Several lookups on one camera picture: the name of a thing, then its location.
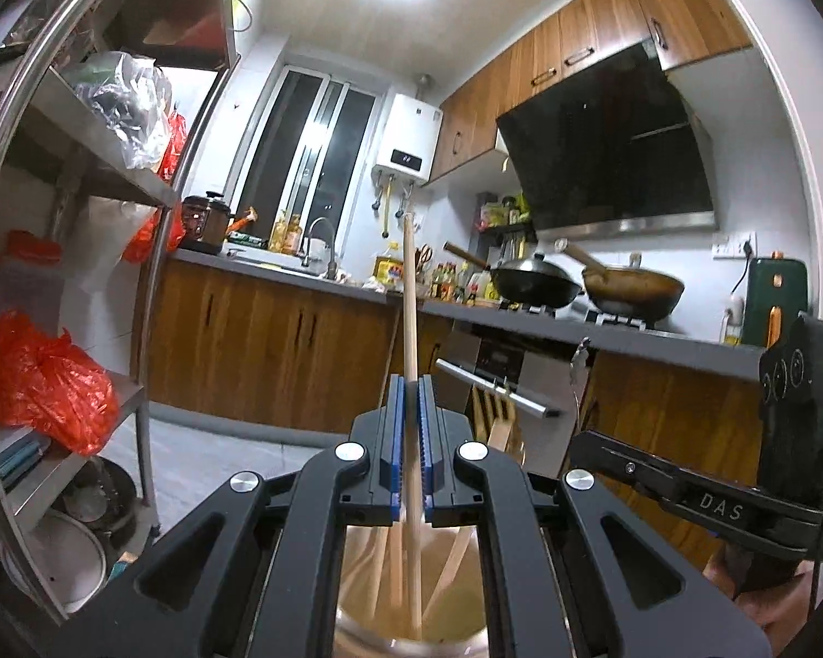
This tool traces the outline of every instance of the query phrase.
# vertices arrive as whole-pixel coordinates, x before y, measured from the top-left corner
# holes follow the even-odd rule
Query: window pane
[[[329,124],[332,120],[332,114],[335,112],[335,106],[339,102],[342,89],[341,84],[331,82],[317,112],[317,118],[302,134],[302,143],[305,145],[305,150],[302,152],[302,164],[296,172],[296,179],[293,180],[290,192],[290,203],[287,205],[290,209],[290,215],[302,214],[302,209],[305,207],[305,199],[311,187],[314,168],[317,167],[320,153],[329,140]]]
[[[239,209],[246,210],[252,205],[259,213],[259,221],[244,232],[264,239],[271,236],[283,186],[322,83],[322,78],[309,74],[287,74],[256,146],[241,194]]]
[[[360,154],[362,138],[366,134],[366,126],[374,106],[374,97],[353,89],[347,92],[326,152],[323,169],[320,171],[311,212],[308,214],[309,221],[326,217],[338,230],[353,168]],[[329,236],[325,226],[318,225],[314,230],[314,237],[327,239]]]

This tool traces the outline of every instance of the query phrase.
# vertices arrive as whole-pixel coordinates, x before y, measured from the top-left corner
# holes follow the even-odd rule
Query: window
[[[233,194],[233,208],[259,213],[245,232],[268,239],[278,211],[286,210],[302,217],[305,230],[327,218],[343,239],[375,103],[373,94],[347,82],[287,66],[247,154],[246,179],[242,169]],[[328,240],[326,230],[318,225],[313,234]]]

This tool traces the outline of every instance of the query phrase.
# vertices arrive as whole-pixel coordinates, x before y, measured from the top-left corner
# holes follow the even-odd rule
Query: electrical socket
[[[755,232],[732,232],[728,235],[713,235],[713,259],[747,259],[744,254],[745,242],[753,248],[753,257],[757,256]]]

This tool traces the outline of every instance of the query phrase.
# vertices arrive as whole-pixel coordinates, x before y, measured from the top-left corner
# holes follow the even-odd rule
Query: green appliance
[[[749,266],[747,309],[741,343],[770,347],[790,327],[800,311],[808,311],[808,268],[782,252],[757,257]]]

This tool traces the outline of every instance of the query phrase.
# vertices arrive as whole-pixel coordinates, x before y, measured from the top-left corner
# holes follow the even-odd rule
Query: oven handle
[[[536,401],[532,401],[529,398],[524,398],[523,395],[514,393],[514,391],[511,391],[510,388],[499,386],[496,381],[485,381],[485,379],[479,378],[474,373],[467,371],[465,368],[456,366],[455,364],[449,363],[444,359],[436,359],[436,368],[444,371],[448,375],[454,376],[454,378],[457,378],[460,381],[471,383],[473,386],[476,386],[476,388],[480,388],[483,391],[496,395],[502,395],[503,398],[513,402],[523,411],[530,413],[533,416],[547,418],[556,417],[562,415],[563,413],[563,411],[558,408],[549,408],[542,404],[538,404]]]

